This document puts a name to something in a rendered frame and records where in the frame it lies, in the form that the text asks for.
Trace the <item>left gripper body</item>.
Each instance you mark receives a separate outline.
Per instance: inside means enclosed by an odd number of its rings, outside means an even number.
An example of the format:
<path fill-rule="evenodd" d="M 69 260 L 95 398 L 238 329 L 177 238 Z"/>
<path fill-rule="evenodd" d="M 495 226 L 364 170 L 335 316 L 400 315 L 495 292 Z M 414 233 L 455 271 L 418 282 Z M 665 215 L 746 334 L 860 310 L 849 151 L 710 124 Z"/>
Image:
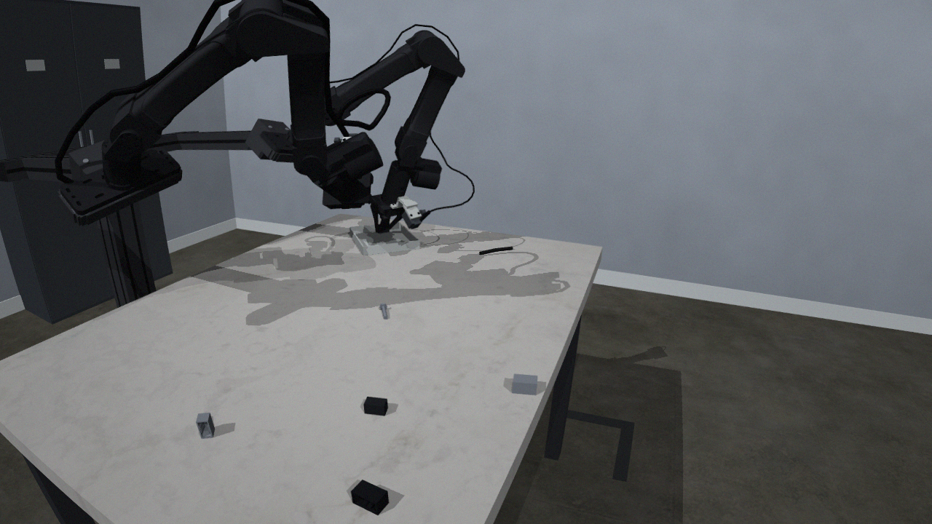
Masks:
<path fill-rule="evenodd" d="M 405 211 L 410 220 L 421 218 L 422 214 L 417 209 L 415 200 L 413 201 L 405 196 L 407 188 L 396 188 L 386 180 L 382 194 L 373 195 L 371 205 L 375 207 L 377 212 L 384 213 L 387 218 L 400 215 Z"/>

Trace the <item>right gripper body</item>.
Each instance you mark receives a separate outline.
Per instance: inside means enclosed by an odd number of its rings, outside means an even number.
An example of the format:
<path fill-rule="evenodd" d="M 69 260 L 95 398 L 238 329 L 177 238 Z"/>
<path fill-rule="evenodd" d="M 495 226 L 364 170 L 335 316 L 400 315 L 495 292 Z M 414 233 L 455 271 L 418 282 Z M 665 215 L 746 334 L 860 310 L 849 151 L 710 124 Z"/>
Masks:
<path fill-rule="evenodd" d="M 346 188 L 337 194 L 329 194 L 323 190 L 323 205 L 329 209 L 354 208 L 371 204 L 371 183 L 374 177 L 369 173 L 355 180 L 349 176 Z"/>

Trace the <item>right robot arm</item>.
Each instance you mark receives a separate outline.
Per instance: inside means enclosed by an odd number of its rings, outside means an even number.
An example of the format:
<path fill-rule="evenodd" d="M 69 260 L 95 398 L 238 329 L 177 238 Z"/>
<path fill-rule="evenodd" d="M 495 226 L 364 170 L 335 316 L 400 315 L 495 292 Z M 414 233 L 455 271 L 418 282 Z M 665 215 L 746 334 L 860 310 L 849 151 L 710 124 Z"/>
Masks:
<path fill-rule="evenodd" d="M 324 52 L 328 51 L 323 21 L 307 7 L 286 0 L 242 0 L 160 79 L 119 104 L 110 137 L 102 143 L 103 168 L 61 183 L 61 196 L 77 215 L 84 215 L 177 175 L 180 164 L 164 147 L 146 151 L 167 124 L 237 67 L 280 55 L 288 57 L 294 169 L 327 193 L 339 193 L 349 176 L 355 180 L 368 175 L 382 168 L 383 161 L 365 132 L 326 145 Z"/>

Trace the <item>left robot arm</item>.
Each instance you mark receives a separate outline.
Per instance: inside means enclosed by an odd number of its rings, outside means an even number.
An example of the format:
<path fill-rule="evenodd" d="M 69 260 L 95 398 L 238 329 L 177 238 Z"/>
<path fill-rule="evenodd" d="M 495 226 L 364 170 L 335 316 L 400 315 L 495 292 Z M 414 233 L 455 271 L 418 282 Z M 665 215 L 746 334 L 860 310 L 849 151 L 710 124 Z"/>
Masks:
<path fill-rule="evenodd" d="M 432 32 L 422 30 L 407 39 L 406 44 L 392 55 L 358 74 L 354 79 L 338 87 L 331 87 L 332 109 L 339 115 L 341 106 L 356 94 L 375 87 L 384 89 L 406 74 L 428 66 L 432 66 L 428 79 L 411 115 L 405 125 L 400 126 L 394 140 L 394 153 L 398 160 L 392 162 L 387 173 L 387 182 L 396 188 L 407 188 L 409 180 L 416 188 L 438 188 L 442 168 L 434 160 L 423 159 L 422 153 L 447 92 L 455 84 L 457 77 L 463 77 L 463 64 L 443 40 Z M 293 153 L 292 132 L 261 132 L 260 136 L 275 152 Z"/>

